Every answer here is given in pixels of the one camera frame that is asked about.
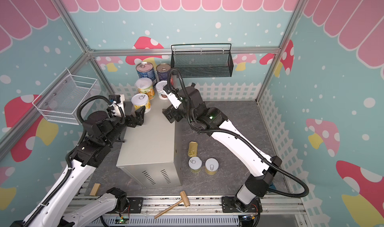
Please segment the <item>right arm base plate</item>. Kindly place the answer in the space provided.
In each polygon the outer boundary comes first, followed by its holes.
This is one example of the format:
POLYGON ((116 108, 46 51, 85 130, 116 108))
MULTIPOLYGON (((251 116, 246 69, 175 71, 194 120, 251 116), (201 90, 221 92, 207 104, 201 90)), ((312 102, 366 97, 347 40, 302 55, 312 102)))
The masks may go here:
POLYGON ((254 198, 249 204, 245 205, 235 197, 224 196, 222 197, 222 211, 223 213, 257 213, 263 212, 261 200, 259 197, 254 198))

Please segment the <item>peach fruit can plastic lid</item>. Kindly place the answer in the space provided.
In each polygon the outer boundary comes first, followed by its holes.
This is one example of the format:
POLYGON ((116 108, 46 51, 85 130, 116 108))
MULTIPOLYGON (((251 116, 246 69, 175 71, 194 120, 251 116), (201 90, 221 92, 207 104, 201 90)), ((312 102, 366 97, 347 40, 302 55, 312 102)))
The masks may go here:
POLYGON ((146 94, 149 97, 149 100, 152 100, 155 97, 153 81, 150 78, 139 78, 136 81, 135 86, 139 93, 146 94))

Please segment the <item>blue soup can pink lid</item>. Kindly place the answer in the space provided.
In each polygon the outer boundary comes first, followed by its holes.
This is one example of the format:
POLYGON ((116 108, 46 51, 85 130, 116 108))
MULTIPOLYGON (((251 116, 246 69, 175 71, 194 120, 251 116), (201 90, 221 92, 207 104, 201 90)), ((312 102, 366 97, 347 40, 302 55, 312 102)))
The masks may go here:
POLYGON ((136 70, 140 78, 149 78, 152 80, 153 85, 157 84, 155 69, 152 63, 142 62, 136 66, 136 70))

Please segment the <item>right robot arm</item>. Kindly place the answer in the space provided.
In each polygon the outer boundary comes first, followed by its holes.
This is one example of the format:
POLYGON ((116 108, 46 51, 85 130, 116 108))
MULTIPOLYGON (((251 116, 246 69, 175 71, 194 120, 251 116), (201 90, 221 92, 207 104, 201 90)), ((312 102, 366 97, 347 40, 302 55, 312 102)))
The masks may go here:
POLYGON ((215 107, 208 108, 195 85, 185 85, 180 70, 170 70, 163 90, 171 102, 171 106, 163 110, 170 123, 186 119, 194 132, 206 134, 220 142, 248 168, 250 176, 234 197, 234 206, 240 212, 245 212, 253 200, 264 197, 267 192, 290 198, 303 198, 309 194, 309 187, 304 181, 281 168, 280 157, 271 157, 259 150, 222 111, 215 107), (272 189, 271 184, 277 173, 298 183, 303 191, 292 194, 272 189))

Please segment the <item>dark blue chopped tomato can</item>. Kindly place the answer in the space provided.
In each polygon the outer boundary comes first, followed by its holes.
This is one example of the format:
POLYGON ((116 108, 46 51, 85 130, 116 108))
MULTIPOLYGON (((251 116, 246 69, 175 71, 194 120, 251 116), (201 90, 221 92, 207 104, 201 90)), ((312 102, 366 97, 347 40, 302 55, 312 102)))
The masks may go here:
POLYGON ((168 79, 169 72, 171 70, 171 65, 167 63, 159 64, 156 67, 159 81, 166 81, 168 79))

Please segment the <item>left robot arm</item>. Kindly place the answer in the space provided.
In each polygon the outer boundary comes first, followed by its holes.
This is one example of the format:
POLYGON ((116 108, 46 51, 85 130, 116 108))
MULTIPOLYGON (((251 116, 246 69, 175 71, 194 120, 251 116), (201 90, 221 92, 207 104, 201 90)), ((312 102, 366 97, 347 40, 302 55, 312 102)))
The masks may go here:
POLYGON ((80 187, 95 172, 115 142, 127 127, 144 123, 146 107, 127 116, 124 101, 119 95, 108 98, 97 95, 83 101, 76 115, 83 126, 83 134, 77 145, 66 154, 66 169, 48 194, 24 220, 14 221, 13 227, 83 227, 108 212, 122 214, 129 210, 127 193, 111 188, 91 204, 65 214, 80 187))

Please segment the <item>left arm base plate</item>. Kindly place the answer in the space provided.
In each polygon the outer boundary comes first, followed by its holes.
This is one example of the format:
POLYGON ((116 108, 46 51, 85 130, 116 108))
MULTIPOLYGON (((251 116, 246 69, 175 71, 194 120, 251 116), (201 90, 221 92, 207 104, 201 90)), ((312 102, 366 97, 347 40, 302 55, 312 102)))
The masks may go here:
POLYGON ((144 198, 128 197, 121 201, 118 208, 119 214, 140 214, 144 198))

